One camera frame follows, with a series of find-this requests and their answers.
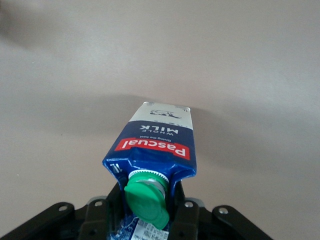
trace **red label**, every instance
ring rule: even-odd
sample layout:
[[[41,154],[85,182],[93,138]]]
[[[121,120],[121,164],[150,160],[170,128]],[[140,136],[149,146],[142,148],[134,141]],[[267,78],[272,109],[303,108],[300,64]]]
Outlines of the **red label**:
[[[152,149],[157,151],[169,152],[173,155],[190,160],[190,152],[187,146],[179,143],[170,143],[166,141],[159,141],[147,138],[125,138],[122,139],[115,151],[129,150],[131,148]]]

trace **beige tabletop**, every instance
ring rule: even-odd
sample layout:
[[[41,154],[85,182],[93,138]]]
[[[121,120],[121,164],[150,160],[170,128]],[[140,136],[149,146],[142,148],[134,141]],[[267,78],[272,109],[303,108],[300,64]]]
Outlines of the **beige tabletop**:
[[[107,195],[144,101],[191,107],[188,197],[320,239],[318,0],[1,0],[0,236]]]

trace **green cap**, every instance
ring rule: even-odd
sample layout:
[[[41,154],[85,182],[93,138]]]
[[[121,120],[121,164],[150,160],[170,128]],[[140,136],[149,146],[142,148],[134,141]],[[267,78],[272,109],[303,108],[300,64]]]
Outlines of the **green cap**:
[[[140,171],[129,178],[124,188],[125,200],[132,212],[141,220],[163,229],[169,222],[165,192],[167,181],[158,174]]]

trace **screw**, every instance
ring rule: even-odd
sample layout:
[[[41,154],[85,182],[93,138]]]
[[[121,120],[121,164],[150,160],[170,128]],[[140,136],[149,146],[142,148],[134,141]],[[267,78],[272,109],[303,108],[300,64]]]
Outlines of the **screw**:
[[[194,206],[194,204],[192,202],[190,202],[190,201],[186,201],[184,203],[184,206],[186,206],[187,208],[192,208]]]
[[[97,201],[95,204],[94,204],[94,206],[96,206],[96,207],[99,207],[99,206],[102,206],[102,201]]]
[[[219,208],[219,213],[221,213],[221,214],[228,214],[229,212],[228,212],[228,209],[226,209],[225,207],[220,207],[220,208]]]
[[[62,212],[64,210],[67,210],[68,206],[67,205],[64,205],[64,206],[61,206],[59,207],[59,212]]]

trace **gray surface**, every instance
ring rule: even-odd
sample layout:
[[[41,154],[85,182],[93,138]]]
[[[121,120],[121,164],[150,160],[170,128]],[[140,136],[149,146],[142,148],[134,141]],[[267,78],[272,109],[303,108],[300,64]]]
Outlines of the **gray surface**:
[[[320,239],[319,1],[1,1],[0,235],[115,180],[101,161],[144,101],[192,108],[208,209]]]

